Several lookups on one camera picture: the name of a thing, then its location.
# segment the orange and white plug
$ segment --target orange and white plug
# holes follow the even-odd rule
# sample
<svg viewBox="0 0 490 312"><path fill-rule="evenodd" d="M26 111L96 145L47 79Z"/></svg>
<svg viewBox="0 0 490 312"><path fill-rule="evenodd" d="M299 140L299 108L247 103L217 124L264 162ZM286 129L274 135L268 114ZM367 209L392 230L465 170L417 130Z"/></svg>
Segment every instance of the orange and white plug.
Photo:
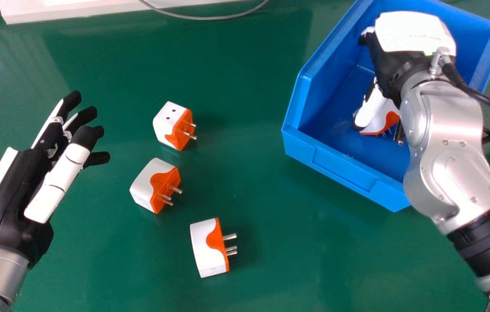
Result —
<svg viewBox="0 0 490 312"><path fill-rule="evenodd" d="M189 140L197 139L191 110L171 101L154 116L152 126L156 138L176 150L183 150Z"/></svg>
<svg viewBox="0 0 490 312"><path fill-rule="evenodd" d="M225 247L224 241L235 239L237 235L223 236L218 218L193 223L189 230L201 278L228 272L228 257L237 255L237 246Z"/></svg>
<svg viewBox="0 0 490 312"><path fill-rule="evenodd" d="M183 192L180 182L178 168L154 158L131 184L130 193L138 205L157 214L165 205L173 206L172 195Z"/></svg>

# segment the metal prong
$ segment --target metal prong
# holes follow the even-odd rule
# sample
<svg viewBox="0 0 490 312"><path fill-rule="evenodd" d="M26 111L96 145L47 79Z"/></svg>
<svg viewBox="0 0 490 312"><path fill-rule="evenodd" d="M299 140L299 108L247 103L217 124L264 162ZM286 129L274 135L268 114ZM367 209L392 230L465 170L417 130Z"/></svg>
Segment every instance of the metal prong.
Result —
<svg viewBox="0 0 490 312"><path fill-rule="evenodd" d="M228 256L237 255L237 246L227 247L225 249L225 254Z"/></svg>
<svg viewBox="0 0 490 312"><path fill-rule="evenodd" d="M169 201L169 200L162 199L162 201L163 201L164 203L166 203L167 205L174 206L174 203L172 203L172 202L171 202L171 201Z"/></svg>
<svg viewBox="0 0 490 312"><path fill-rule="evenodd" d="M236 233L233 233L233 234L228 234L228 235L224 235L222 237L222 239L224 241L229 241L230 239L236 239L237 238L237 234Z"/></svg>
<svg viewBox="0 0 490 312"><path fill-rule="evenodd" d="M181 194L183 193L183 191L179 188L176 188L175 186L173 185L170 185L170 190L173 190L174 192L178 193L178 194Z"/></svg>
<svg viewBox="0 0 490 312"><path fill-rule="evenodd" d="M193 140L196 140L196 139L197 139L197 137L196 137L196 136L194 136L194 135L193 135L193 134L191 134L191 133L187 133L187 132L184 132L184 131L182 131L181 133L185 134L185 135L186 135L186 136L188 136L190 139L193 139Z"/></svg>

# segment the robotic hand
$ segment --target robotic hand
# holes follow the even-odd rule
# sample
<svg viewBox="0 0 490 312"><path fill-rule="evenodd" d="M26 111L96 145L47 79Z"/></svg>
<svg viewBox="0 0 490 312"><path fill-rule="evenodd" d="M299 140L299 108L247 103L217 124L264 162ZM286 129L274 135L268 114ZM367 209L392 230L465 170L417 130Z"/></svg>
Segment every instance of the robotic hand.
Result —
<svg viewBox="0 0 490 312"><path fill-rule="evenodd" d="M108 152L91 153L104 135L89 107L65 120L81 102L74 91L61 99L31 148L7 148L0 160L0 312L14 304L27 271L47 252L50 217L81 169L107 163Z"/></svg>
<svg viewBox="0 0 490 312"><path fill-rule="evenodd" d="M399 140L410 150L405 193L453 243L490 301L490 166L479 103L487 97L457 73L455 41L437 16L382 13L360 42L369 48L378 92L357 113L356 129L370 126L378 111L392 111L384 103L393 101L404 131Z"/></svg>

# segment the cable connector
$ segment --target cable connector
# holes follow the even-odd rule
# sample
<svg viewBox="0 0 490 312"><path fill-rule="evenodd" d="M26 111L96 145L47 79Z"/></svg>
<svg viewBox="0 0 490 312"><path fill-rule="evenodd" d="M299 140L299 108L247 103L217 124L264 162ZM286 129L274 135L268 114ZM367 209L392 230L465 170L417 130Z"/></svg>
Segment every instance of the cable connector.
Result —
<svg viewBox="0 0 490 312"><path fill-rule="evenodd" d="M172 194L181 194L178 168L159 158L151 160L131 184L130 193L141 207L158 214L165 205L173 206Z"/></svg>
<svg viewBox="0 0 490 312"><path fill-rule="evenodd" d="M189 230L201 278L228 272L228 257L237 255L237 246L225 247L224 241L235 239L237 235L223 236L218 218L193 223Z"/></svg>
<svg viewBox="0 0 490 312"><path fill-rule="evenodd" d="M189 139L197 139L191 110L171 101L156 114L152 126L158 141L176 150L183 150Z"/></svg>

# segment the blue box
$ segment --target blue box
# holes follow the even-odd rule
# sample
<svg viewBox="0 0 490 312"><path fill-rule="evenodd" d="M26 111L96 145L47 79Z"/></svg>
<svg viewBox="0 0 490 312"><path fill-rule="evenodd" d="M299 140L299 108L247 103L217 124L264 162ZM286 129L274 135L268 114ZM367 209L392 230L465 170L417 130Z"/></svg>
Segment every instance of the blue box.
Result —
<svg viewBox="0 0 490 312"><path fill-rule="evenodd" d="M281 134L285 153L390 211L408 207L408 147L351 127L374 77L361 32L378 14L413 10L439 16L457 42L457 69L476 90L490 79L490 21L437 0L357 0L299 72Z"/></svg>

